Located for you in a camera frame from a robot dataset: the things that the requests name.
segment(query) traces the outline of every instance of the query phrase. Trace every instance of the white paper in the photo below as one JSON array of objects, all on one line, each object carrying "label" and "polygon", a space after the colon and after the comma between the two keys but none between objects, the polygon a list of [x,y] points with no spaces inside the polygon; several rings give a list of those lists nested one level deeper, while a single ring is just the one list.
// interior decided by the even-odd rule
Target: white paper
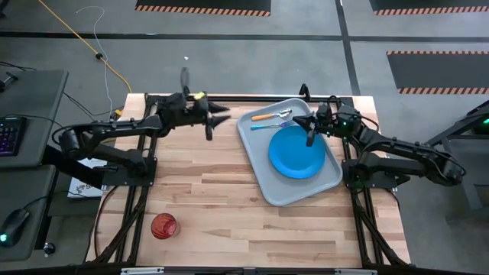
[{"label": "white paper", "polygon": [[[93,167],[102,167],[107,164],[107,161],[105,160],[97,160],[97,159],[83,159],[79,160],[81,164],[93,168]],[[75,193],[75,194],[80,194],[82,196],[87,196],[87,197],[102,197],[103,191],[105,191],[106,186],[102,186],[102,190],[97,189],[95,187],[92,187],[88,184],[82,183],[78,179],[72,178],[71,179],[71,184],[70,184],[70,192]],[[71,199],[82,199],[82,196],[77,196],[73,195],[71,193],[68,193],[68,198]]]}]

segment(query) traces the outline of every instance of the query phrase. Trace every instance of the gray tray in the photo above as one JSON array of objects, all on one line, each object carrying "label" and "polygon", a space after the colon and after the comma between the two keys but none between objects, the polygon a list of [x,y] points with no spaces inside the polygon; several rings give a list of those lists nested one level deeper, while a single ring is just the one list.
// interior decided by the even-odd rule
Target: gray tray
[{"label": "gray tray", "polygon": [[[292,114],[287,118],[272,118],[263,121],[252,121],[255,115],[277,113],[285,108],[291,108]],[[275,206],[284,206],[308,196],[320,193],[337,186],[343,177],[342,168],[336,160],[331,147],[324,138],[326,161],[321,171],[315,176],[304,180],[288,178],[278,172],[268,157],[268,146],[271,138],[280,128],[270,128],[252,131],[252,125],[268,125],[292,119],[294,115],[311,113],[309,106],[301,99],[288,99],[269,105],[257,111],[249,112],[238,120],[238,131],[248,153],[254,174],[257,177],[264,198]]]}]

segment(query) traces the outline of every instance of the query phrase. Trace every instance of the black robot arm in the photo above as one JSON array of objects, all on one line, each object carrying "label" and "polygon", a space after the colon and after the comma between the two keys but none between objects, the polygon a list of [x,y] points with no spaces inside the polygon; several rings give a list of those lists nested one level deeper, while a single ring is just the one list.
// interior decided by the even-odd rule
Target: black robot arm
[{"label": "black robot arm", "polygon": [[[293,120],[308,133],[307,146],[311,146],[314,135],[326,134],[344,138],[359,153],[358,159],[349,160],[345,177],[351,181],[368,181],[377,172],[394,175],[397,184],[409,180],[406,175],[415,175],[431,180],[443,186],[454,186],[461,183],[465,170],[453,156],[440,152],[426,144],[410,143],[388,138],[370,129],[363,121],[360,112],[348,105],[342,105],[333,113],[327,104],[321,104],[317,113],[296,116]],[[372,151],[383,151],[405,159],[379,157]]]},{"label": "black robot arm", "polygon": [[212,129],[230,116],[213,116],[228,108],[208,102],[205,92],[195,96],[175,93],[157,102],[156,114],[142,120],[96,121],[87,125],[73,125],[63,128],[59,144],[63,155],[70,159],[97,158],[122,165],[128,176],[144,176],[148,161],[139,150],[119,150],[101,144],[108,138],[146,135],[150,138],[164,138],[171,130],[185,125],[205,125],[208,141],[212,140]]}]

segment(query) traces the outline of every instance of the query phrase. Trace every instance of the butcher block tabletop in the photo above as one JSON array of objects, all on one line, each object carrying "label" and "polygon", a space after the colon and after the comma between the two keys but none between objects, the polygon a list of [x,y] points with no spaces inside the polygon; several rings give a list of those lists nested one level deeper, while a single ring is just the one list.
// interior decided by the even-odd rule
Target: butcher block tabletop
[{"label": "butcher block tabletop", "polygon": [[[353,99],[363,116],[378,121],[372,97]],[[231,109],[232,118],[216,128],[213,141],[206,140],[203,126],[177,128],[158,140],[157,174],[147,200],[137,265],[361,267],[350,192],[344,183],[285,207],[270,205],[261,194],[236,123],[243,114],[271,103],[219,104]],[[143,113],[144,95],[128,95],[121,119],[141,118]],[[327,140],[341,161],[341,140]],[[115,146],[128,150],[137,144],[138,137],[124,137]],[[127,194],[127,187],[119,187],[105,204],[99,253],[121,226]],[[372,189],[371,195],[379,231],[400,258],[410,262],[396,201],[383,189]],[[158,240],[151,234],[151,222],[164,212],[175,216],[181,232]],[[131,230],[125,258],[132,235]],[[374,259],[367,229],[365,235]],[[93,258],[92,245],[86,259]]]}]

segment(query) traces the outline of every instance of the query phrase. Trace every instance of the concrete floor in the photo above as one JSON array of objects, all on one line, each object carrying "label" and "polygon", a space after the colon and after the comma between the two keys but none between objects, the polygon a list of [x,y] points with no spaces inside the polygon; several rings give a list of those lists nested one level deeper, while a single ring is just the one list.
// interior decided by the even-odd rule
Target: concrete floor
[{"label": "concrete floor", "polygon": [[[342,33],[336,8],[340,1],[273,0],[269,18],[136,12],[135,0],[49,0],[46,3],[75,30],[86,33],[92,31],[100,10],[87,9],[79,14],[76,11],[100,5],[105,9],[105,17],[97,28],[99,33],[273,35],[249,37],[250,40],[226,36],[213,40],[205,36],[101,40],[111,64],[128,79],[135,92],[179,91],[180,69],[187,66],[190,85],[195,90],[291,94],[307,83],[317,95],[352,94],[343,42],[339,40]],[[453,37],[453,43],[351,43],[360,93],[375,98],[383,134],[408,141],[427,141],[488,99],[486,95],[400,95],[385,53],[387,50],[489,50],[489,44],[470,44],[457,38],[482,37],[480,40],[489,41],[486,28],[489,13],[383,17],[372,13],[368,0],[343,0],[342,5],[351,36],[376,36],[384,40]],[[8,17],[0,21],[0,31],[67,32],[36,1],[12,2],[5,13]],[[337,41],[325,40],[332,36],[338,36]],[[2,37],[0,60],[39,70],[68,70],[70,77],[65,91],[92,112],[108,110],[103,66],[78,40]],[[114,106],[123,105],[125,85],[112,74],[108,75],[108,85]],[[64,125],[89,121],[66,99],[61,103],[57,120]],[[414,264],[443,270],[489,272],[487,225],[448,225],[445,221],[447,215],[464,207],[459,186],[445,188],[413,179],[399,188],[398,196]],[[59,253],[44,258],[36,251],[26,262],[1,263],[0,270],[81,263],[92,221],[93,217],[60,218],[51,226],[49,237],[61,247]]]}]

